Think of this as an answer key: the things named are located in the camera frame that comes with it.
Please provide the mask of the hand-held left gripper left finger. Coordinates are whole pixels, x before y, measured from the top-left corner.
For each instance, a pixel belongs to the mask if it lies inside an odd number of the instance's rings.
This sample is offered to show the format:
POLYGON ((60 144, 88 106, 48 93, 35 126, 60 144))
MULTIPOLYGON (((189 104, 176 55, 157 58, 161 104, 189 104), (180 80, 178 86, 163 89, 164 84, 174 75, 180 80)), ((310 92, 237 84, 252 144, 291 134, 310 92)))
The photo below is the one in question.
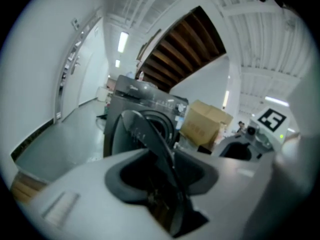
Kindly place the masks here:
POLYGON ((145 206, 120 201, 105 184, 112 166, 140 153, 145 150, 77 166, 18 206, 48 240, 173 240, 145 206))

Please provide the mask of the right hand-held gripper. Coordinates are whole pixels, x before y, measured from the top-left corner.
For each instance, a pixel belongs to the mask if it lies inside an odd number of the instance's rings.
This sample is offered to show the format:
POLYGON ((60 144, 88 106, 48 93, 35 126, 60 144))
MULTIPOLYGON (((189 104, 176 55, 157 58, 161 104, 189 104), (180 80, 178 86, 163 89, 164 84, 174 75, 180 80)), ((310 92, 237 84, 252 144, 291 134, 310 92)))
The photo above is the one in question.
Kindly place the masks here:
POLYGON ((279 151, 287 136, 291 117, 285 113, 266 107, 250 118, 246 136, 236 136, 228 143, 222 140, 215 145, 213 157, 219 157, 224 151, 224 157, 230 159, 261 159, 266 153, 279 151))

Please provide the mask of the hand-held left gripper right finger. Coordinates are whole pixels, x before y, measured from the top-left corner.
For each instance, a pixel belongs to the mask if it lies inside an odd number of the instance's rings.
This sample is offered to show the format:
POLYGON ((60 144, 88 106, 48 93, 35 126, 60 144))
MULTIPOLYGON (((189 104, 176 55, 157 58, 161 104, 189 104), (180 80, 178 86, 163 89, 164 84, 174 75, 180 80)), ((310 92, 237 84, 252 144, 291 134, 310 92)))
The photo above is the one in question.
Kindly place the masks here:
POLYGON ((209 156, 189 150, 177 155, 204 170, 193 183, 190 200, 208 221, 178 240, 265 240, 273 230, 267 221, 271 208, 263 203, 272 178, 275 154, 269 152, 259 162, 209 156))

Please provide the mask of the round black washing machine door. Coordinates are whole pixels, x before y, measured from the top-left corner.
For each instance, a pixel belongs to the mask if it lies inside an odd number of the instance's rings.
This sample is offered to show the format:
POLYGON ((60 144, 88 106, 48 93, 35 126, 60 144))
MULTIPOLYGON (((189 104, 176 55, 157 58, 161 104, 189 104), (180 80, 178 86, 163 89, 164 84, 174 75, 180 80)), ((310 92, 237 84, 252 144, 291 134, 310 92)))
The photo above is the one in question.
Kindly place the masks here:
POLYGON ((205 170, 186 155, 170 150, 164 138, 145 116, 125 110, 117 120, 127 144, 139 144, 143 151, 115 165, 105 182, 124 203, 145 206, 173 237, 186 235, 209 222, 192 204, 191 186, 205 170))

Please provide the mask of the black washing machine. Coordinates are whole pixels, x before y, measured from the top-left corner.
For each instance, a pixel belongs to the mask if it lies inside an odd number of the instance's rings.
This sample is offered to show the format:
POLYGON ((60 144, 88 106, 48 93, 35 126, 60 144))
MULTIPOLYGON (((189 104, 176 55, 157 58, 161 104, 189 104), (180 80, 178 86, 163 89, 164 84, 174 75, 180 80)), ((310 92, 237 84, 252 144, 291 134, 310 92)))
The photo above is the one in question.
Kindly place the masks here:
POLYGON ((179 131, 188 105, 189 101, 186 98, 166 93, 152 83, 119 76, 106 116, 103 157, 118 153, 112 151, 113 131, 123 111, 133 110, 144 115, 159 131, 168 146, 173 147, 179 141, 179 131))

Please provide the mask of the white room door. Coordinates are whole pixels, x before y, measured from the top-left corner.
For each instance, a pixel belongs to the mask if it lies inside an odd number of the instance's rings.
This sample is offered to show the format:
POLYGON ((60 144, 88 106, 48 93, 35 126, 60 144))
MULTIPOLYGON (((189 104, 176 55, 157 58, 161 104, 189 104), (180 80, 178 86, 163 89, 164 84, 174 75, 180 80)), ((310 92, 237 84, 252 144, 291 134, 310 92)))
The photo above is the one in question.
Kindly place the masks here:
POLYGON ((63 62, 54 120, 64 121, 75 109, 95 99, 107 72, 104 19, 95 16, 79 33, 63 62), (79 65, 71 75, 77 56, 79 65))

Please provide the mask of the brown cardboard box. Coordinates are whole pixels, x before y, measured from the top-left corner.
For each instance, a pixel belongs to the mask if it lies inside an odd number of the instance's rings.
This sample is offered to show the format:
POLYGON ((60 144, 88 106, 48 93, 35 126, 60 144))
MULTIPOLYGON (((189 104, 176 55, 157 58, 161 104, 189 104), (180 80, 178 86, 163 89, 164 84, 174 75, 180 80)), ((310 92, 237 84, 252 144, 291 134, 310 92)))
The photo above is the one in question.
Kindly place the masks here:
POLYGON ((180 134, 196 147, 212 151, 220 130, 232 120, 232 115, 197 99, 189 106, 180 134))

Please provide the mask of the wooden slatted pallet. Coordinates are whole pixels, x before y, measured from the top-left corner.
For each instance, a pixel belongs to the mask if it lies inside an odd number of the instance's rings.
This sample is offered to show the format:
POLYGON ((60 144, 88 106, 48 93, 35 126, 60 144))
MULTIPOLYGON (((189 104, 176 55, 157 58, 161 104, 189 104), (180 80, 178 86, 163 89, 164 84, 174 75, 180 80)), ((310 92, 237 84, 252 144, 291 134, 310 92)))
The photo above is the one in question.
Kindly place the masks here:
POLYGON ((19 171, 12 182, 10 192, 17 202, 28 204, 47 185, 47 182, 19 171))

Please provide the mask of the wide ceiling light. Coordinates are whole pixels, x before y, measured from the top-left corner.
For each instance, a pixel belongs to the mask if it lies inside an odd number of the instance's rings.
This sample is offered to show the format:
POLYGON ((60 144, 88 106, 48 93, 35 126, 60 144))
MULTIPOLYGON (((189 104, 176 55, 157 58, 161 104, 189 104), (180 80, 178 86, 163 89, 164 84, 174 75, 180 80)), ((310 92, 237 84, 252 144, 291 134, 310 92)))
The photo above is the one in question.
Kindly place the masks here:
POLYGON ((277 98, 274 98, 274 97, 265 96, 264 99, 266 101, 268 101, 268 102, 275 103, 275 104, 278 104, 278 105, 281 105, 281 106, 284 106, 284 107, 289 107, 290 106, 288 102, 280 100, 280 99, 277 99, 277 98))

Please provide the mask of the white cabinet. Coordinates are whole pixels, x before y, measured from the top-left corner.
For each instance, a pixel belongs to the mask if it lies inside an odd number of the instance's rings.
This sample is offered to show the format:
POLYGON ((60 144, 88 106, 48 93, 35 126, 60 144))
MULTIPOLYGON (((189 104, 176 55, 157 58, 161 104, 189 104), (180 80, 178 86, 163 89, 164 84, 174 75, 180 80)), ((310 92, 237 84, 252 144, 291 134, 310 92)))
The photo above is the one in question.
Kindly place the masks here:
POLYGON ((96 98, 99 102, 105 102, 108 96, 108 89, 103 87, 103 86, 99 86, 97 89, 97 93, 96 93, 96 98))

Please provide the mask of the wooden staircase underside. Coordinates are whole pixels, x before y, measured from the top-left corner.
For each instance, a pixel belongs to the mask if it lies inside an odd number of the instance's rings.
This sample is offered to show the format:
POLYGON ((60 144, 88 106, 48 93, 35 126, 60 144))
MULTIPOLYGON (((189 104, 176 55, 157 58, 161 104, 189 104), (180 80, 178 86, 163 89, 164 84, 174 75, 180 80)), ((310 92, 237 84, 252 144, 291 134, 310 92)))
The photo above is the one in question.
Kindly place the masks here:
POLYGON ((201 6, 174 23, 147 55, 136 73, 169 92, 204 66, 226 54, 216 27, 201 6))

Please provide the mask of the long ceiling light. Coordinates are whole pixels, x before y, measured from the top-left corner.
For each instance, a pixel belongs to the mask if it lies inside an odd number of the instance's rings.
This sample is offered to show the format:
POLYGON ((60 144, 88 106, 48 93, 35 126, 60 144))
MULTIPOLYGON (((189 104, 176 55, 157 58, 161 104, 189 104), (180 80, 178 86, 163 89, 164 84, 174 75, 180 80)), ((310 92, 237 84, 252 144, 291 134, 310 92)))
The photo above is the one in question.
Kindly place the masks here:
POLYGON ((117 51, 119 53, 123 53, 128 41, 129 34, 127 32, 122 31, 119 36, 117 51))

